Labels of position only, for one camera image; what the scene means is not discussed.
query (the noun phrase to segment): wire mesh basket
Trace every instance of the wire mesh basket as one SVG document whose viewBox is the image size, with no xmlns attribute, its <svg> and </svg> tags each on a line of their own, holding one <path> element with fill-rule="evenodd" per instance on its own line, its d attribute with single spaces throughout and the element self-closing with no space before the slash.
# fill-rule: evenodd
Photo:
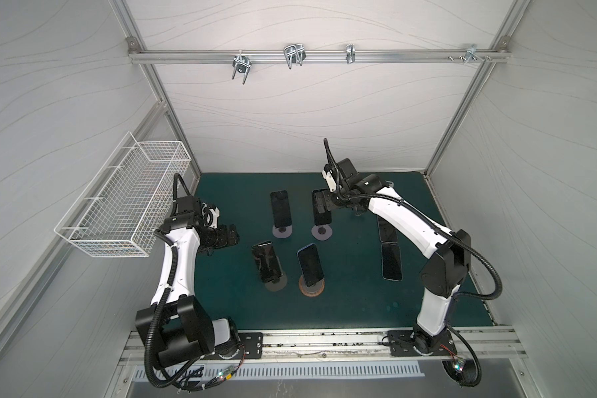
<svg viewBox="0 0 597 398">
<path fill-rule="evenodd" d="M 128 133 L 106 164 L 55 232 L 92 257 L 147 257 L 172 206 L 172 178 L 188 169 L 190 155 L 181 141 Z"/>
</svg>

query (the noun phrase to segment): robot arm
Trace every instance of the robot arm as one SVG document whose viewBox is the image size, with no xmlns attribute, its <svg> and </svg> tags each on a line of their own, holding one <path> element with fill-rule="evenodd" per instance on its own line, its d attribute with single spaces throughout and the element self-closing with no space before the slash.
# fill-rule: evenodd
<svg viewBox="0 0 597 398">
<path fill-rule="evenodd" d="M 146 376 L 156 387 L 177 386 L 188 367 L 204 355 L 232 358 L 239 352 L 235 324 L 226 318 L 211 320 L 194 291 L 197 254 L 233 246 L 239 235 L 234 225 L 218 225 L 219 210 L 189 195 L 187 188 L 187 195 L 177 198 L 177 179 L 181 181 L 175 174 L 172 211 L 155 231 L 165 244 L 159 285 L 150 307 L 138 311 L 135 317 L 145 346 Z M 173 376 L 160 379 L 155 374 L 155 368 L 184 361 L 186 364 Z"/>
<path fill-rule="evenodd" d="M 314 194 L 318 211 L 322 213 L 343 207 L 357 213 L 372 211 L 409 238 L 428 259 L 420 273 L 425 292 L 411 337 L 419 354 L 430 355 L 448 333 L 447 315 L 451 303 L 469 273 L 470 253 L 477 253 L 470 248 L 470 236 L 462 230 L 453 232 L 434 222 L 403 200 L 377 175 L 361 176 L 349 159 L 335 162 L 327 140 L 325 149 L 329 163 L 322 174 L 329 192 Z M 498 280 L 499 277 L 496 291 L 488 297 L 470 295 L 482 299 L 496 298 L 501 293 Z"/>
</svg>

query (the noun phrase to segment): table surface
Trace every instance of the table surface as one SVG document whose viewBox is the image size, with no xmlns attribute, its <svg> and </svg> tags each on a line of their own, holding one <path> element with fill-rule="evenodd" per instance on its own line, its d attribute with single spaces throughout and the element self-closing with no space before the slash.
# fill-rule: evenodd
<svg viewBox="0 0 597 398">
<path fill-rule="evenodd" d="M 408 202 L 437 222 L 444 223 L 422 175 L 418 172 L 382 172 Z M 425 265 L 420 251 L 398 233 L 401 282 L 382 278 L 381 242 L 376 216 L 354 215 L 350 209 L 332 213 L 333 236 L 318 241 L 311 194 L 326 188 L 319 173 L 202 175 L 197 195 L 221 211 L 221 224 L 235 224 L 236 246 L 198 255 L 195 294 L 212 319 L 231 317 L 239 329 L 323 329 L 344 327 L 409 327 L 422 303 L 418 275 Z M 293 233 L 286 239 L 272 235 L 270 192 L 287 190 Z M 260 281 L 251 254 L 254 244 L 272 241 L 288 276 L 287 286 L 268 291 Z M 297 250 L 316 243 L 325 274 L 325 290 L 315 298 L 299 291 L 301 275 Z M 475 291 L 470 278 L 463 290 Z M 482 302 L 462 299 L 453 314 L 455 326 L 490 326 Z"/>
</svg>

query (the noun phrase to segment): aluminum frame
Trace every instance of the aluminum frame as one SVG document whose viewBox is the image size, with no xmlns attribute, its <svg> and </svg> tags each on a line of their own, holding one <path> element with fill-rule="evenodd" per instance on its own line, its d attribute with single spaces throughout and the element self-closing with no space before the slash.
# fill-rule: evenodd
<svg viewBox="0 0 597 398">
<path fill-rule="evenodd" d="M 263 347 L 261 359 L 249 359 L 249 364 L 310 363 L 310 362 L 390 362 L 441 361 L 451 359 L 446 356 L 391 357 L 389 347 L 382 346 L 382 338 L 387 330 L 403 327 L 380 327 L 358 329 L 280 329 L 280 330 L 241 330 L 262 332 Z M 527 358 L 515 330 L 510 326 L 457 327 L 479 359 L 508 358 L 511 362 L 523 364 Z M 470 358 L 468 349 L 456 336 L 453 336 L 457 354 Z M 197 361 L 196 364 L 226 364 L 226 361 Z M 144 346 L 137 332 L 131 332 L 117 368 L 104 397 L 126 397 L 137 366 L 144 365 Z M 524 383 L 532 381 L 527 370 L 516 373 L 524 378 Z"/>
<path fill-rule="evenodd" d="M 355 50 L 357 64 L 459 63 L 465 61 L 468 50 Z M 304 64 L 348 64 L 347 50 L 305 50 Z M 247 57 L 253 64 L 286 64 L 282 50 L 191 50 L 129 53 L 134 64 L 232 64 L 235 55 Z M 469 63 L 493 64 L 507 62 L 510 52 L 477 50 Z"/>
<path fill-rule="evenodd" d="M 502 22 L 502 25 L 498 30 L 498 33 L 495 35 L 491 47 L 497 49 L 508 47 L 511 36 L 515 31 L 515 28 L 517 28 L 519 21 L 522 19 L 522 16 L 524 16 L 526 7 L 528 7 L 528 4 L 530 2 L 531 0 L 515 0 L 515 2 L 511 5 L 506 17 L 504 18 L 504 21 Z M 476 74 L 473 76 L 473 79 L 469 84 L 469 88 L 467 88 L 464 97 L 462 97 L 462 100 L 458 105 L 456 113 L 453 115 L 453 118 L 451 118 L 451 122 L 449 122 L 449 125 L 447 126 L 447 129 L 444 132 L 444 134 L 442 135 L 442 138 L 440 139 L 440 141 L 438 141 L 438 146 L 435 148 L 435 151 L 431 156 L 431 160 L 429 161 L 429 164 L 427 165 L 427 168 L 424 171 L 424 174 L 426 176 L 431 176 L 431 174 L 433 174 L 433 172 L 435 171 L 436 167 L 438 166 L 438 163 L 440 162 L 440 159 L 442 158 L 442 155 L 448 148 L 449 143 L 453 139 L 453 136 L 462 125 L 464 118 L 469 113 L 469 109 L 478 97 L 478 94 L 482 90 L 482 87 L 484 87 L 486 80 L 491 75 L 491 72 L 494 70 L 494 67 L 495 63 L 493 62 L 482 63 L 479 66 L 478 70 L 476 71 Z"/>
<path fill-rule="evenodd" d="M 157 101 L 138 124 L 133 135 L 138 139 L 146 137 L 165 112 L 165 102 Z M 121 154 L 113 159 L 109 158 L 109 161 L 114 163 L 119 162 L 119 160 L 121 160 Z M 94 187 L 100 187 L 104 182 L 105 179 L 102 178 L 94 184 Z M 87 205 L 87 203 L 84 203 L 82 207 L 76 208 L 76 211 L 83 211 Z M 13 340 L 24 321 L 31 314 L 33 307 L 38 303 L 57 272 L 74 250 L 76 248 L 56 235 L 40 259 L 33 265 L 29 274 L 18 286 L 18 290 L 11 296 L 0 314 L 0 355 Z"/>
<path fill-rule="evenodd" d="M 119 25 L 121 25 L 121 28 L 126 38 L 134 37 L 137 40 L 135 46 L 140 49 L 145 48 L 146 45 L 144 44 L 144 40 L 141 38 L 141 35 L 139 34 L 139 30 L 135 25 L 135 21 L 133 20 L 132 15 L 130 14 L 130 10 L 128 8 L 128 5 L 126 4 L 126 1 L 109 0 L 109 3 L 111 3 L 112 10 L 115 14 L 115 17 L 119 21 Z M 166 104 L 166 118 L 168 120 L 168 123 L 170 124 L 170 128 L 172 128 L 172 131 L 175 134 L 175 138 L 177 138 L 178 141 L 181 141 L 183 143 L 184 148 L 186 148 L 186 151 L 188 151 L 188 153 L 190 154 L 190 168 L 192 169 L 192 173 L 195 177 L 195 180 L 191 187 L 192 192 L 196 189 L 197 184 L 199 183 L 199 179 L 201 179 L 201 169 L 199 168 L 199 163 L 197 163 L 197 159 L 195 159 L 195 154 L 193 153 L 192 148 L 190 147 L 190 143 L 186 138 L 186 134 L 184 134 L 183 132 L 181 123 L 179 122 L 177 115 L 173 111 L 172 104 L 170 103 L 170 99 L 166 94 L 166 90 L 164 89 L 162 81 L 159 79 L 157 70 L 153 65 L 146 64 L 142 65 L 141 68 L 144 71 L 144 75 L 146 76 L 146 79 L 148 80 L 148 83 L 150 84 L 153 92 L 157 96 L 157 99 L 159 101 L 163 101 Z"/>
</svg>

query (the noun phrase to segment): smartphone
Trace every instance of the smartphone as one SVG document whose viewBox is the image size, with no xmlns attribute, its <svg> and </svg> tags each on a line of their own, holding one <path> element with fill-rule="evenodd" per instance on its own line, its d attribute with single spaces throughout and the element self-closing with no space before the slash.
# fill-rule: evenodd
<svg viewBox="0 0 597 398">
<path fill-rule="evenodd" d="M 402 281 L 400 247 L 393 243 L 382 243 L 382 277 L 390 281 Z"/>
<path fill-rule="evenodd" d="M 274 226 L 281 228 L 292 225 L 292 214 L 290 213 L 290 198 L 288 197 L 288 191 L 278 190 L 271 192 L 270 201 L 272 202 Z"/>
<path fill-rule="evenodd" d="M 283 274 L 271 241 L 252 246 L 252 256 L 255 258 L 261 282 L 268 283 L 278 280 Z"/>
<path fill-rule="evenodd" d="M 325 211 L 324 213 L 318 212 L 318 200 L 316 199 L 316 194 L 323 191 L 329 191 L 329 189 L 317 189 L 312 191 L 312 212 L 314 213 L 314 225 L 315 226 L 324 226 L 326 224 L 332 223 L 332 212 Z"/>
<path fill-rule="evenodd" d="M 378 218 L 378 235 L 382 243 L 398 243 L 396 227 L 392 226 L 387 220 L 380 216 Z"/>
<path fill-rule="evenodd" d="M 321 259 L 318 258 L 318 250 L 314 243 L 299 250 L 297 255 L 298 263 L 303 272 L 303 279 L 308 287 L 314 286 L 325 277 L 321 267 Z"/>
</svg>

